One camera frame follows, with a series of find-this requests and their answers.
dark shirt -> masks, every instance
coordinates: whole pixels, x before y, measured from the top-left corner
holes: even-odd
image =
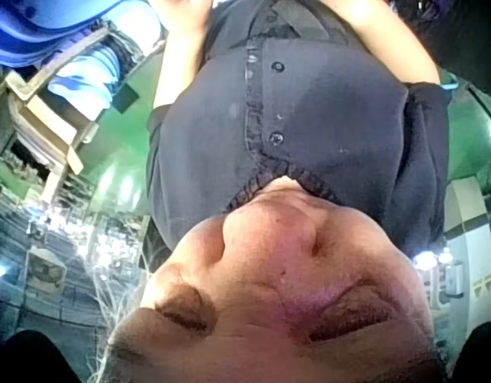
[[[173,249],[289,176],[366,213],[410,257],[425,250],[442,234],[444,91],[402,84],[342,27],[343,41],[280,38],[271,12],[258,8],[243,43],[210,49],[188,89],[152,113],[148,198],[164,241]]]

eye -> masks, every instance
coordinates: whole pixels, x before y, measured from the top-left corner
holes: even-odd
[[[199,291],[191,286],[173,286],[168,298],[155,305],[155,310],[169,321],[192,332],[206,332],[212,318],[212,308],[206,304]]]
[[[200,319],[189,318],[188,315],[175,313],[172,311],[161,312],[169,321],[176,323],[178,326],[188,331],[206,332],[208,325]]]
[[[309,339],[324,342],[393,318],[396,313],[392,305],[381,300],[374,288],[363,286],[325,310],[320,325],[309,333]]]

shirt button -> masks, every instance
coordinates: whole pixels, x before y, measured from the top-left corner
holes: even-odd
[[[271,65],[271,68],[277,73],[284,72],[284,64],[282,62],[276,61]]]
[[[271,135],[270,135],[270,142],[274,145],[274,146],[278,146],[278,145],[281,145],[284,141],[284,136],[282,135],[282,133],[279,133],[279,132],[273,132]]]

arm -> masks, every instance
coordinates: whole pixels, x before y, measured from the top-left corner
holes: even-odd
[[[348,22],[367,49],[401,82],[440,84],[437,67],[383,0],[321,0]]]
[[[153,108],[172,104],[199,70],[205,31],[169,34]]]
[[[149,0],[169,31],[153,108],[172,104],[200,67],[212,0]]]

hand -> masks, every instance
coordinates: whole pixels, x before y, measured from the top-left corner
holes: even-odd
[[[194,34],[206,30],[212,0],[149,0],[170,34]]]

